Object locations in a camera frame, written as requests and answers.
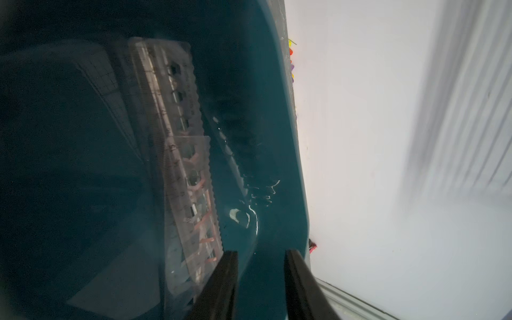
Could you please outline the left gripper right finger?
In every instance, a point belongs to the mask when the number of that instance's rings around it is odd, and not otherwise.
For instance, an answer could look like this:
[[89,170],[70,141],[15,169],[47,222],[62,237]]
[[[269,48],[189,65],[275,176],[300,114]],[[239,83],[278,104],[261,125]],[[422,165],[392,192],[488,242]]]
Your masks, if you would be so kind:
[[284,274],[288,319],[340,320],[298,250],[285,252]]

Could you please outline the clear straight ruler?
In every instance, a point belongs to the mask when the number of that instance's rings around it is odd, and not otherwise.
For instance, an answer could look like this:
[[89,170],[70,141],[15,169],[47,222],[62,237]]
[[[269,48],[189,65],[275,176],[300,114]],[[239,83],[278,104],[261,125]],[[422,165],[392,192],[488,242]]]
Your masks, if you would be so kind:
[[142,162],[153,197],[161,203],[164,199],[163,178],[145,104],[149,90],[139,84],[127,42],[80,41],[75,64]]

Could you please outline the grey straight ruler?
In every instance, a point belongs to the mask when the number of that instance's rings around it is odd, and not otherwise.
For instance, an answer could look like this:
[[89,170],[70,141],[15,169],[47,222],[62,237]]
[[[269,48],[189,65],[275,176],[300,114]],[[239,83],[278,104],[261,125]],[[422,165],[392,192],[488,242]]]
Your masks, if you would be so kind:
[[182,41],[133,37],[128,48],[139,84],[149,90],[145,98],[146,110],[156,129],[155,142],[162,158],[168,137],[206,136],[190,45]]

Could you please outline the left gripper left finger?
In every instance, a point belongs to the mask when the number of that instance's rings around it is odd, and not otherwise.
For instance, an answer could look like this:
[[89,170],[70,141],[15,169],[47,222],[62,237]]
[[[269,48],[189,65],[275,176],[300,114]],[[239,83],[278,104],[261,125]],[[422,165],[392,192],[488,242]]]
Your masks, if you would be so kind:
[[231,320],[235,318],[238,261],[236,251],[226,251],[223,254],[197,301],[185,317],[186,320]]

